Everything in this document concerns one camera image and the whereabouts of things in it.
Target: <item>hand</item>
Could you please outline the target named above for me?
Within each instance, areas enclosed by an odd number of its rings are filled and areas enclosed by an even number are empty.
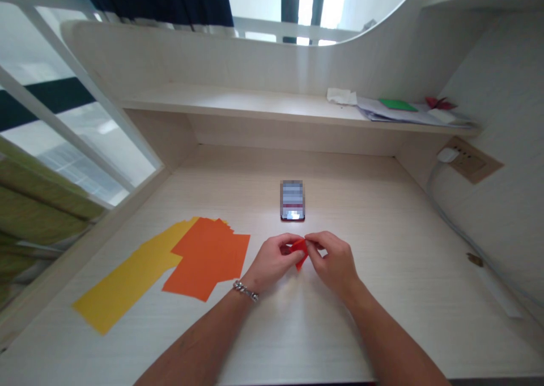
[[[317,275],[340,299],[347,302],[356,290],[364,288],[349,244],[327,231],[310,233],[305,238]],[[321,257],[318,249],[327,250],[327,254]]]
[[[303,239],[303,237],[291,233],[284,233],[267,239],[262,244],[249,270],[240,280],[242,284],[248,290],[258,294],[269,289],[285,275],[290,267],[302,260],[304,252],[295,251],[291,253],[287,244],[293,244]]]

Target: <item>desk surface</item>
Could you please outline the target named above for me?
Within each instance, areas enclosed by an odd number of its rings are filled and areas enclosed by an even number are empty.
[[[279,219],[279,181],[302,179],[307,219]],[[544,374],[542,333],[510,320],[393,158],[200,146],[0,357],[0,384],[132,385],[231,287],[202,303],[161,292],[165,274],[104,337],[71,309],[132,251],[175,222],[224,218],[251,234],[247,270],[269,236],[331,230],[348,241],[375,297],[447,377]],[[219,382],[322,383],[372,378],[355,327],[307,261],[250,314]]]

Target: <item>green paper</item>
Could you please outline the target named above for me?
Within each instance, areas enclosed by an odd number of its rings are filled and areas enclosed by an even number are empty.
[[[417,108],[412,107],[410,104],[408,104],[405,101],[401,100],[386,100],[386,99],[380,99],[381,103],[390,109],[399,109],[402,111],[418,111]]]

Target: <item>paper sheet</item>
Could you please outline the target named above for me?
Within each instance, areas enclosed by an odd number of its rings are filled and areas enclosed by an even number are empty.
[[[357,105],[357,93],[340,88],[328,88],[327,101],[336,104]]]
[[[306,259],[308,258],[308,248],[306,247],[306,240],[305,239],[302,239],[302,240],[299,240],[299,241],[296,241],[293,243],[293,245],[291,246],[291,252],[293,251],[297,251],[297,250],[302,250],[306,255],[304,256],[304,258],[302,260],[300,260],[295,266],[296,266],[296,270],[297,271],[300,271],[300,269],[302,268],[302,264],[304,264],[304,262],[306,261]]]
[[[218,282],[240,277],[248,244],[249,235],[235,235],[222,220],[199,219],[172,249],[183,261],[163,291],[206,302]]]
[[[378,100],[357,97],[357,106],[361,109],[370,120],[384,122],[409,122],[413,124],[426,124],[436,126],[448,126],[453,128],[470,128],[467,125],[450,125],[445,124],[438,118],[434,118],[428,113],[426,104],[412,104],[418,112],[400,111],[389,109]]]
[[[100,334],[116,322],[182,257],[171,249],[199,218],[174,224],[143,243],[126,261],[77,300],[73,307]]]

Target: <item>yellow paper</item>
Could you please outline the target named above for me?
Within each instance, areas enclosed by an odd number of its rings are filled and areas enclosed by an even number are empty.
[[[182,257],[171,253],[198,220],[176,223],[143,243],[119,267],[91,288],[73,307],[100,334],[108,331],[151,288],[167,270],[177,266]]]

